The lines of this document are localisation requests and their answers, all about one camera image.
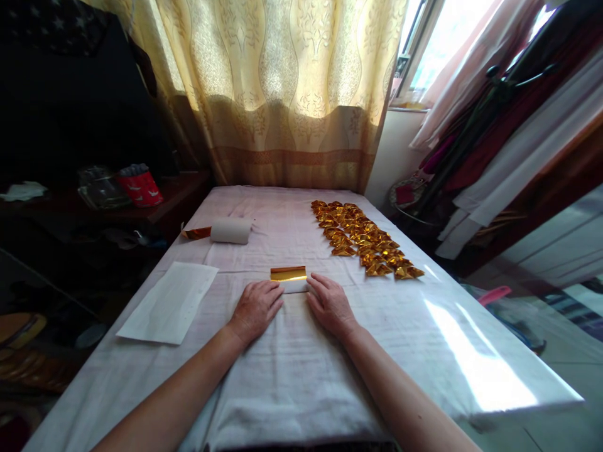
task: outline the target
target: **wrist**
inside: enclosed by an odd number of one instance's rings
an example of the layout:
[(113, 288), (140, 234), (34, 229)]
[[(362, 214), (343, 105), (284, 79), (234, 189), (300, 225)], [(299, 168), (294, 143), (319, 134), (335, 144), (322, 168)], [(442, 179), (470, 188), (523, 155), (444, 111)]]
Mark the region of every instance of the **wrist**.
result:
[(352, 328), (346, 331), (345, 335), (339, 338), (339, 342), (347, 350), (351, 347), (363, 331), (366, 331), (359, 323), (356, 323)]
[(251, 340), (249, 340), (244, 334), (242, 334), (241, 329), (238, 328), (232, 322), (232, 320), (230, 320), (226, 325), (224, 325), (222, 327), (222, 330), (224, 330), (229, 336), (233, 337), (233, 339), (240, 346), (241, 351), (245, 350), (251, 343)]

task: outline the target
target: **toilet paper roll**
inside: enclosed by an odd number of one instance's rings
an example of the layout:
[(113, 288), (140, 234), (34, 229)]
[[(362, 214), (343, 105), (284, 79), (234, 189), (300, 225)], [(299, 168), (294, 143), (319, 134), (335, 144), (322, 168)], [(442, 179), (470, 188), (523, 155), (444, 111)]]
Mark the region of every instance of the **toilet paper roll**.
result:
[(246, 245), (252, 221), (251, 218), (217, 218), (212, 224), (211, 238), (214, 242)]

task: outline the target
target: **person's left hand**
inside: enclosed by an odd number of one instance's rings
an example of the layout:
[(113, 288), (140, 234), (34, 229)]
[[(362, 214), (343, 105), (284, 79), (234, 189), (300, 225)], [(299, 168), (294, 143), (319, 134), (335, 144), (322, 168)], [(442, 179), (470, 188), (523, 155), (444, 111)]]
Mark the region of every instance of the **person's left hand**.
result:
[(266, 331), (283, 305), (280, 296), (284, 291), (277, 281), (250, 282), (247, 285), (228, 322), (245, 346)]

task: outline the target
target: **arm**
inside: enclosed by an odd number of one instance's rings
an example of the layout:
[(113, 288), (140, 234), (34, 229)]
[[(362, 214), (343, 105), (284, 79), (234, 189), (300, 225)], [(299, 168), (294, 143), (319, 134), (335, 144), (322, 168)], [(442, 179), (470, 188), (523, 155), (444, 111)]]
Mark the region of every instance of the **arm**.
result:
[(417, 386), (356, 319), (343, 288), (312, 274), (308, 303), (318, 321), (345, 347), (398, 444), (405, 451), (480, 449)]
[(217, 384), (283, 305), (278, 282), (252, 282), (232, 319), (190, 360), (128, 414), (94, 452), (173, 451), (178, 448)]

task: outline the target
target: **hand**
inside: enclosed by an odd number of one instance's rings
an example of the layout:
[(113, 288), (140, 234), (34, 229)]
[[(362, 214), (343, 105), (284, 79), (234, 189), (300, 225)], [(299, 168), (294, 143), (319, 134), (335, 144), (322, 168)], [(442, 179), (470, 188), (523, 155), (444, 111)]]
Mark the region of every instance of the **hand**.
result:
[(318, 297), (308, 292), (308, 304), (320, 324), (337, 339), (344, 341), (350, 333), (360, 327), (344, 289), (325, 276), (312, 273), (312, 277), (314, 279), (308, 278), (308, 284), (316, 291)]
[(277, 281), (250, 282), (228, 325), (245, 346), (260, 337), (283, 305), (285, 291)]

